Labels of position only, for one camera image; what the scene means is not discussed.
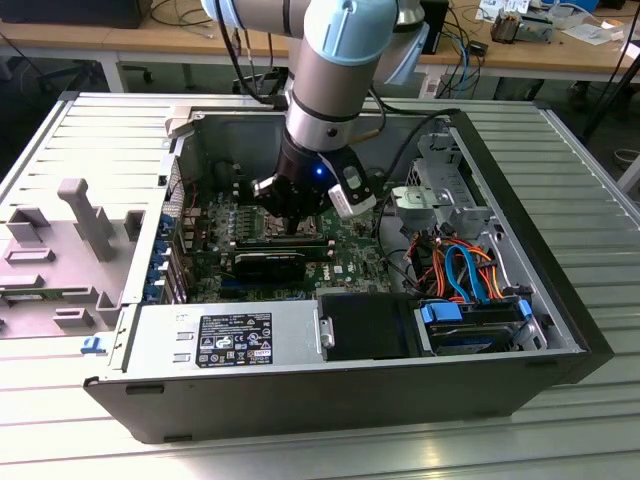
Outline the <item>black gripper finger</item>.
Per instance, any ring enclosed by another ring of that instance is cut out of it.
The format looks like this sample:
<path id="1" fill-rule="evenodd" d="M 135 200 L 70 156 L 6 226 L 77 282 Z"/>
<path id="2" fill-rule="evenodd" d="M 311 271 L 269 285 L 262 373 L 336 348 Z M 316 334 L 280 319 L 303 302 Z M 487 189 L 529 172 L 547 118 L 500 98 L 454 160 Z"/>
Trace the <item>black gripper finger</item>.
<path id="1" fill-rule="evenodd" d="M 273 217 L 283 222 L 287 234 L 295 234 L 301 219 L 300 195 L 286 177 L 275 174 L 262 181 L 252 182 L 254 200 Z"/>

